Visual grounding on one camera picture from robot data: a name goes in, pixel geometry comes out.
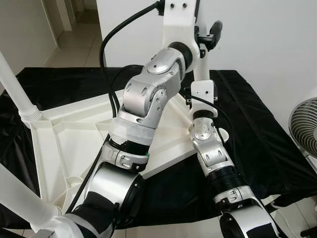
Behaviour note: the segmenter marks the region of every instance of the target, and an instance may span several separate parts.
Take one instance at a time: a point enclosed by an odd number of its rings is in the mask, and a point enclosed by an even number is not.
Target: white pole
[[[41,112],[31,103],[1,52],[0,82],[18,108],[19,115],[27,127],[29,127],[29,122],[36,121],[41,117]]]
[[[45,203],[2,164],[0,164],[0,203],[39,230],[53,217],[60,215],[57,207]]]

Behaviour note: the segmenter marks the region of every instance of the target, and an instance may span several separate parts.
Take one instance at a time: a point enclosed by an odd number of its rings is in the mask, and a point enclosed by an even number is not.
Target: tiled floor
[[[64,32],[59,38],[60,50],[48,60],[47,67],[98,67],[101,33],[98,24],[78,24],[72,32]],[[265,199],[264,204],[272,201]],[[300,232],[317,226],[315,197],[303,199],[275,214],[275,220],[289,238],[300,237]],[[15,230],[19,235],[31,237],[32,230]],[[218,218],[190,224],[137,227],[115,231],[113,238],[222,238]]]

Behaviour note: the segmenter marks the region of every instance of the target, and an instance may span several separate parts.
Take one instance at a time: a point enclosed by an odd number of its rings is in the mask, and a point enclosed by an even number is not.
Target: robotic arm
[[[143,184],[139,172],[149,159],[148,150],[162,111],[180,91],[185,73],[194,70],[190,114],[191,139],[198,160],[223,213],[220,226],[225,238],[276,238],[273,219],[253,195],[226,152],[214,126],[217,110],[212,107],[213,82],[208,77],[206,50],[213,49],[222,29],[216,22],[210,33],[198,14],[199,0],[166,0],[163,49],[131,78],[123,93],[123,105],[109,130],[110,140],[102,148],[91,176],[85,201],[73,212],[56,217],[35,237],[108,238],[117,224],[128,224],[140,207]]]

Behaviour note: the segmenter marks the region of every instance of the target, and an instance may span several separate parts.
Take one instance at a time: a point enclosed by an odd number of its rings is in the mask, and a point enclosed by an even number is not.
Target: black cloth
[[[110,68],[110,77],[118,71]],[[139,72],[123,72],[114,89],[122,89]],[[40,110],[107,93],[99,68],[25,68],[17,78]],[[218,88],[218,105],[233,124],[236,155],[231,128],[219,113],[218,125],[231,135],[226,148],[256,196],[283,194],[288,205],[317,194],[317,175],[252,87],[233,70],[212,70],[211,79]],[[187,74],[182,87],[190,87],[192,80],[192,73]],[[0,96],[0,132],[0,162],[39,195],[30,131],[5,92]],[[144,201],[131,226],[195,222],[218,216],[214,195],[197,157],[191,156],[147,179]],[[3,206],[0,226],[28,228]]]

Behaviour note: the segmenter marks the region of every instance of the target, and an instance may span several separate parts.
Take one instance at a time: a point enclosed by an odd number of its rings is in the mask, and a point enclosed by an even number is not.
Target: fan grille
[[[289,129],[299,146],[317,158],[317,98],[309,99],[294,109]]]

